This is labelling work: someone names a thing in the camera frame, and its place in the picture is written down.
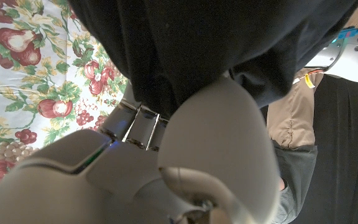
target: black fabric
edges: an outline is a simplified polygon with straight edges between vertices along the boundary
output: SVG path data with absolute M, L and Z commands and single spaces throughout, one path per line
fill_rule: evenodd
M 325 76 L 314 95 L 318 156 L 291 223 L 358 224 L 358 83 Z
M 285 189 L 280 192 L 280 205 L 273 219 L 274 224 L 287 224 L 301 212 L 309 189 L 317 158 L 316 146 L 300 146 L 294 150 L 283 149 L 273 141 L 280 176 Z
M 341 30 L 358 0 L 71 0 L 131 79 L 136 100 L 169 118 L 231 69 L 263 106 Z

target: person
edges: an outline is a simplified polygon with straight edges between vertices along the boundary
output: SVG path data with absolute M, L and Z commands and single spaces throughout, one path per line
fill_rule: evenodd
M 270 104 L 267 127 L 284 184 L 275 223 L 295 219 L 317 150 L 311 128 L 314 91 L 303 81 L 292 86 L 293 77 L 337 37 L 358 0 L 69 3 L 131 80 L 135 99 L 165 119 L 228 70 L 260 108 Z M 317 78 L 312 75 L 314 85 Z
M 295 78 L 302 78 L 312 70 L 301 69 Z M 316 164 L 314 93 L 323 74 L 313 73 L 309 78 L 314 87 L 302 78 L 284 98 L 268 106 L 267 131 L 281 172 L 280 205 L 274 223 L 290 223 L 298 216 Z

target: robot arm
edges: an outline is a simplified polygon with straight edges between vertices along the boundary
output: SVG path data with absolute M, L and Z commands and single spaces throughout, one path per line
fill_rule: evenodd
M 277 162 L 245 89 L 222 77 L 168 125 L 128 93 L 99 132 L 72 133 L 11 170 L 0 223 L 271 223 Z
M 338 39 L 320 51 L 306 67 L 322 68 L 325 74 L 358 82 L 358 34 L 352 37 L 346 35 L 345 30 L 343 35 L 339 35 Z

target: fruit pattern fabric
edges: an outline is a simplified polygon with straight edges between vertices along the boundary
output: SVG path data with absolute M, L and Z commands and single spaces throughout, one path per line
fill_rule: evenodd
M 126 83 L 66 0 L 0 0 L 0 180 L 45 145 L 97 130 Z

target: blue object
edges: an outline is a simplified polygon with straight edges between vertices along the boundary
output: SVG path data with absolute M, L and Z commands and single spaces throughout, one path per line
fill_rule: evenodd
M 358 28 L 349 27 L 349 28 L 343 29 L 339 33 L 337 40 L 345 39 L 348 37 L 354 37 L 357 34 L 358 34 Z

